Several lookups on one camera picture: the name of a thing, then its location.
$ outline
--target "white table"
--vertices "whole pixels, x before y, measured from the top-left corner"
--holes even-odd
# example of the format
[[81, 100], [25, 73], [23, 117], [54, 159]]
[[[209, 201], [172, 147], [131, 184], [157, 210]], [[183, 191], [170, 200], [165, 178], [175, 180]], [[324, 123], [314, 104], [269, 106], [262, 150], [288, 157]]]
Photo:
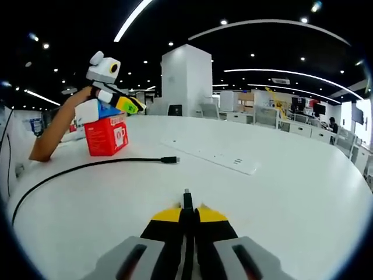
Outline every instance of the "white table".
[[[239, 236], [249, 236], [279, 257], [283, 270], [297, 279], [331, 279], [365, 232], [372, 194], [334, 146], [202, 118], [133, 116], [128, 131], [129, 146], [114, 157], [179, 156], [180, 164], [89, 167], [27, 197], [15, 231], [48, 279], [88, 274], [104, 253], [140, 235], [156, 212], [180, 201], [185, 188], [195, 206], [203, 202], [226, 214]], [[251, 175], [213, 163], [213, 155], [240, 157]], [[300, 162], [299, 155], [305, 160]], [[58, 148], [49, 163], [33, 164], [22, 177], [9, 214], [42, 179], [103, 159], [89, 156], [84, 139]]]

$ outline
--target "red box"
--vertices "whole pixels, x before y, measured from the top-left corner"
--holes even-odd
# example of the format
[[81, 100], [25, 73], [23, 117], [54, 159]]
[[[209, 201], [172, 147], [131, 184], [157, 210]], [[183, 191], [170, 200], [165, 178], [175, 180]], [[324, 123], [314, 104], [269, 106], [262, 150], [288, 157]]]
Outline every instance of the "red box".
[[112, 156], [128, 144], [124, 115], [103, 118], [84, 125], [89, 154]]

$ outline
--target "person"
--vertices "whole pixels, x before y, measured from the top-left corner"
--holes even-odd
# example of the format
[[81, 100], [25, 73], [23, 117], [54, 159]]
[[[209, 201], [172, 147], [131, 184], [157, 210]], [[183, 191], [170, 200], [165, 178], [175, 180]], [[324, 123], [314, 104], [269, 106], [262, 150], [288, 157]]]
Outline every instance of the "person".
[[329, 119], [329, 122], [329, 126], [332, 129], [333, 133], [338, 133], [338, 125], [336, 124], [336, 120], [334, 119], [334, 117], [331, 117]]
[[75, 107], [90, 97], [91, 90], [92, 87], [88, 86], [70, 96], [38, 138], [26, 130], [15, 112], [10, 114], [11, 110], [5, 107], [3, 119], [10, 119], [4, 135], [0, 135], [0, 139], [3, 139], [0, 150], [0, 188], [4, 201], [8, 200], [17, 179], [33, 161], [47, 162], [51, 159], [75, 117]]

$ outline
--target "ceiling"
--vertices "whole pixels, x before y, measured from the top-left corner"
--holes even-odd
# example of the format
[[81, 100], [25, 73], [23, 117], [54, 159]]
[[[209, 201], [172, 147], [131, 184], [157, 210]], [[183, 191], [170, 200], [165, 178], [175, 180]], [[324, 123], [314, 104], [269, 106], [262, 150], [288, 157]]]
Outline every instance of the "ceiling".
[[[186, 43], [211, 53], [213, 83], [228, 84], [226, 89], [263, 89], [248, 84], [277, 85], [322, 96], [340, 90], [321, 80], [290, 73], [224, 72], [228, 69], [300, 72], [345, 87], [368, 78], [368, 64], [356, 66], [360, 60], [368, 61], [370, 55], [364, 54], [364, 50], [371, 47], [367, 40], [370, 15], [365, 1], [324, 1], [322, 8], [312, 13], [314, 1], [153, 0], [115, 43], [114, 38], [122, 24], [141, 1], [107, 0], [104, 5], [71, 0], [29, 1], [22, 3], [22, 7], [14, 3], [8, 9], [9, 14], [14, 15], [12, 22], [4, 23], [12, 28], [3, 33], [5, 55], [0, 67], [0, 80], [12, 86], [0, 86], [0, 98], [17, 109], [23, 106], [29, 110], [33, 107], [35, 110], [56, 108], [24, 90], [62, 104], [68, 97], [61, 93], [63, 90], [79, 89], [89, 83], [85, 79], [89, 59], [98, 50], [122, 62], [116, 81], [120, 88], [156, 86], [160, 95], [161, 57]], [[337, 34], [354, 47], [321, 31], [284, 23], [246, 24], [188, 41], [193, 35], [219, 27], [222, 19], [228, 23], [254, 19], [299, 22], [304, 16], [308, 17], [309, 24]], [[34, 33], [39, 41], [32, 40], [29, 33]], [[50, 45], [46, 50], [44, 43]], [[31, 62], [31, 66], [25, 67], [27, 62]], [[290, 85], [274, 84], [269, 80], [271, 78], [289, 79]], [[362, 97], [369, 95], [367, 89], [356, 93]], [[325, 100], [315, 95], [313, 98]], [[356, 99], [350, 93], [336, 98], [339, 102]]]

